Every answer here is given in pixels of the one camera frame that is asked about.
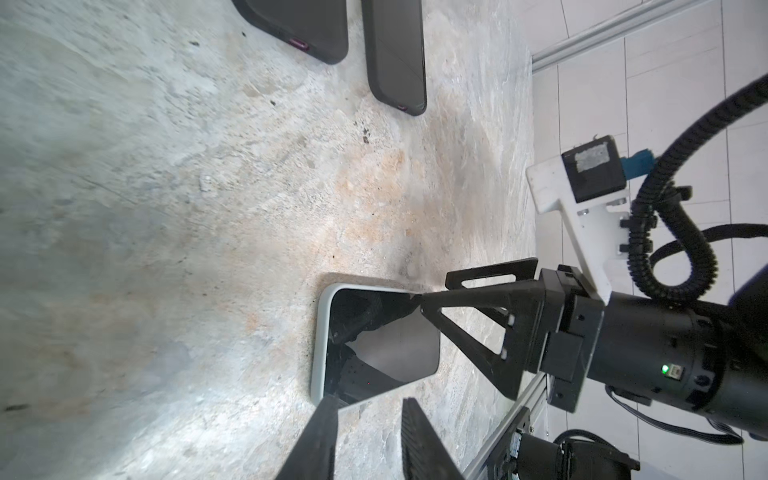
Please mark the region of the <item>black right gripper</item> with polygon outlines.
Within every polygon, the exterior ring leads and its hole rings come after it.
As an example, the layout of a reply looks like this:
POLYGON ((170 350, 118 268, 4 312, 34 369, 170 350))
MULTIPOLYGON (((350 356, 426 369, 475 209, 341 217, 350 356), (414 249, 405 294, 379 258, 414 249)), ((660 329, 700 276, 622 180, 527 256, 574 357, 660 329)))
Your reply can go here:
POLYGON ((517 399, 525 371, 544 373, 547 402, 573 413, 605 302, 578 268, 543 269, 537 281, 530 280, 537 266, 538 259, 529 257, 450 271, 448 290, 422 295, 420 308, 501 395, 517 399), (464 288, 467 281, 503 277, 513 283, 464 288))

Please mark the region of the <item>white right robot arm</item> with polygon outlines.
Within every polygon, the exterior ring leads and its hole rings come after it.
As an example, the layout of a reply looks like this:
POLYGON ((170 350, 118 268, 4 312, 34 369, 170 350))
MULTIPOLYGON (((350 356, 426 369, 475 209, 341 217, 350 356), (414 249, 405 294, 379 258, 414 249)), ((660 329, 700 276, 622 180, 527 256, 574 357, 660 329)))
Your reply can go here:
POLYGON ((529 258, 450 272, 422 314, 505 397, 525 373, 551 381, 549 403, 574 412, 586 379, 621 407, 660 402, 765 438, 767 275, 725 305, 602 299, 577 268, 529 258))

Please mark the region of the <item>purple-edged phone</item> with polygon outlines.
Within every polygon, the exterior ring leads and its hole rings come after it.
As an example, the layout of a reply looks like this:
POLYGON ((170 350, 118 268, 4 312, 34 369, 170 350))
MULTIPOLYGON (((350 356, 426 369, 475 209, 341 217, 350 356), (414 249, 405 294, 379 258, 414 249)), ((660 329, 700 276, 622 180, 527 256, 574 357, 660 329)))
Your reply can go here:
POLYGON ((348 53, 345 0, 233 0, 251 25, 326 63, 348 53))
POLYGON ((362 0, 367 79, 374 97, 411 116, 427 108, 420 0, 362 0))

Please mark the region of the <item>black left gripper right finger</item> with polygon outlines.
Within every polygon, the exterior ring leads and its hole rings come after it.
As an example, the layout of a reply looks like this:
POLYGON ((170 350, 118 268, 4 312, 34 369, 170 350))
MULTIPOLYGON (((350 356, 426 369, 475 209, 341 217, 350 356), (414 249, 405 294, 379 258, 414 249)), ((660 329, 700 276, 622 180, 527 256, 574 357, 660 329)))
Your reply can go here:
POLYGON ((415 398, 402 403, 401 451, 407 480, 463 479, 415 398))

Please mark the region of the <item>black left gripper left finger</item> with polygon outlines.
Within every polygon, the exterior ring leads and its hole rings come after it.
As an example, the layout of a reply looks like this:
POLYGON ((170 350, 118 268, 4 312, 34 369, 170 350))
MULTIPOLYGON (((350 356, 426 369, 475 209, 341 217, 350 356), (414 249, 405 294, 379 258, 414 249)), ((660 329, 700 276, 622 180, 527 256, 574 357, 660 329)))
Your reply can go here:
POLYGON ((326 396, 299 436, 276 480, 332 480, 337 438, 338 400, 326 396))

